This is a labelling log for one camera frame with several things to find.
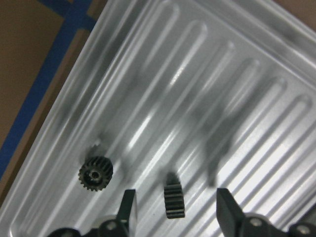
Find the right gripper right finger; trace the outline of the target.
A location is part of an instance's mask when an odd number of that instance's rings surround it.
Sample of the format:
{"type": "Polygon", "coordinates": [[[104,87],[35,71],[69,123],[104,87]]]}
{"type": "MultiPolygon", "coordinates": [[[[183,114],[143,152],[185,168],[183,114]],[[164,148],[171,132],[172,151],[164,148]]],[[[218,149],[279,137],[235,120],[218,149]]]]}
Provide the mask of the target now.
{"type": "Polygon", "coordinates": [[[226,188],[217,188],[216,217],[225,237],[238,237],[245,214],[226,188]]]}

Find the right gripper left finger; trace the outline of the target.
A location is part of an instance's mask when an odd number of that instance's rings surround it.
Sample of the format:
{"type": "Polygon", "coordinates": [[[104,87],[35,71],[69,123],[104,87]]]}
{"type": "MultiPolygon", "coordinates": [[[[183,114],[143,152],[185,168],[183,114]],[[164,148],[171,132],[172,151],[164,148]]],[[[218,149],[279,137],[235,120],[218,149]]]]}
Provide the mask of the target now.
{"type": "Polygon", "coordinates": [[[121,222],[131,222],[136,220],[136,190],[125,190],[120,207],[117,213],[117,219],[121,222]]]}

